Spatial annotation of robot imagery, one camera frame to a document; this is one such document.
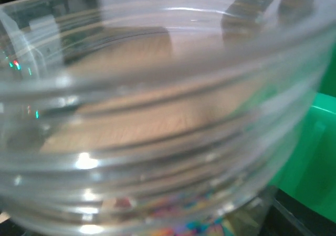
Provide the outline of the green bin with gummies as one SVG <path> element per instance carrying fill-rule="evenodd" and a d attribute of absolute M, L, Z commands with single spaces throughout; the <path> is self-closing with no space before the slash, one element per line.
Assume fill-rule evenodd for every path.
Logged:
<path fill-rule="evenodd" d="M 300 141 L 278 176 L 280 190 L 335 221 L 335 56 L 306 115 Z"/>

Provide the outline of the clear plastic jar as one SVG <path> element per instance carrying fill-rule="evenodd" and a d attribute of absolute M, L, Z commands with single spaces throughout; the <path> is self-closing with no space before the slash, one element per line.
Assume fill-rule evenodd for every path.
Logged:
<path fill-rule="evenodd" d="M 222 143 L 190 170 L 77 202 L 6 198 L 20 226 L 43 235 L 257 235 L 271 206 L 281 137 Z"/>

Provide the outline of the clear jar lid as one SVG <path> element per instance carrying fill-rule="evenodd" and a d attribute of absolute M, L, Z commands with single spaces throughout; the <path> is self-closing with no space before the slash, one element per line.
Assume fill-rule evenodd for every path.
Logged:
<path fill-rule="evenodd" d="M 1 212 L 108 197 L 268 132 L 276 174 L 334 43 L 335 0 L 2 4 Z"/>

